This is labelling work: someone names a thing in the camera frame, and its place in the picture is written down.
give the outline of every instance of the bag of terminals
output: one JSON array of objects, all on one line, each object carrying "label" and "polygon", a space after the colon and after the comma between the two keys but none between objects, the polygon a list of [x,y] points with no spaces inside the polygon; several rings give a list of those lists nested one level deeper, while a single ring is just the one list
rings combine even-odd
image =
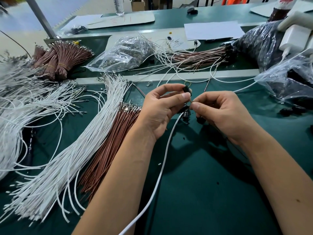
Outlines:
[{"label": "bag of terminals", "polygon": [[120,38],[85,67],[93,72],[120,72],[139,67],[154,53],[153,44],[139,36]]},{"label": "bag of terminals", "polygon": [[282,21],[267,22],[257,26],[233,43],[237,51],[256,60],[260,72],[281,61],[283,51],[278,48],[284,32],[277,30],[280,22]]},{"label": "bag of terminals", "polygon": [[255,77],[281,103],[313,109],[312,60],[302,55],[289,57]]}]

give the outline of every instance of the hand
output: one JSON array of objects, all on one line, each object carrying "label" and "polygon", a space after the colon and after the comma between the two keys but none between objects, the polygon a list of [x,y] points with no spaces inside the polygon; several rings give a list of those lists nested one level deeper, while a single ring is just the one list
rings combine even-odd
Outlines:
[{"label": "hand", "polygon": [[217,126],[235,144],[249,141],[262,128],[251,117],[238,96],[232,91],[210,91],[199,95],[190,108]]},{"label": "hand", "polygon": [[174,114],[190,100],[190,93],[183,93],[183,84],[164,84],[150,91],[143,102],[136,123],[144,126],[157,140]]}]

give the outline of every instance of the fingernail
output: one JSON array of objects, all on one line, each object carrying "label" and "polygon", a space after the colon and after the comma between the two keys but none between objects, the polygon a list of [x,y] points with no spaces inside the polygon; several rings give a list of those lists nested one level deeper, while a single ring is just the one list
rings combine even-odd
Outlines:
[{"label": "fingernail", "polygon": [[182,97],[187,100],[187,99],[190,98],[190,93],[189,92],[185,92],[185,93],[182,94]]},{"label": "fingernail", "polygon": [[190,104],[190,108],[191,108],[192,110],[197,110],[197,109],[199,108],[199,106],[200,106],[200,104],[199,104],[198,102],[192,102],[192,103]]}]

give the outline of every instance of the right hand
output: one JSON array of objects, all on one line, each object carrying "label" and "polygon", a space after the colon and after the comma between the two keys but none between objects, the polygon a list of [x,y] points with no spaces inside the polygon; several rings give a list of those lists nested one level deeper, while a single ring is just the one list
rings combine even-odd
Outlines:
[{"label": "right hand", "polygon": [[196,116],[217,126],[233,143],[242,145],[262,128],[251,117],[238,96],[232,91],[202,93],[190,105]]}]

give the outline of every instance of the metal pole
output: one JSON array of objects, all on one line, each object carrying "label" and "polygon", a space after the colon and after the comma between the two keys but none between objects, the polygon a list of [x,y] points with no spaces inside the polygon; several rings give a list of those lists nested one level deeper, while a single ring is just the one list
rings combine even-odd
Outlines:
[{"label": "metal pole", "polygon": [[35,0],[26,0],[26,2],[28,3],[28,5],[32,9],[32,11],[34,12],[35,16],[37,17],[37,19],[41,23],[42,27],[44,28],[44,30],[47,33],[47,35],[49,36],[49,38],[53,39],[55,37],[55,33],[54,33],[52,27],[50,26],[49,22],[45,18],[44,14],[42,13],[41,9],[39,8],[37,2]]}]

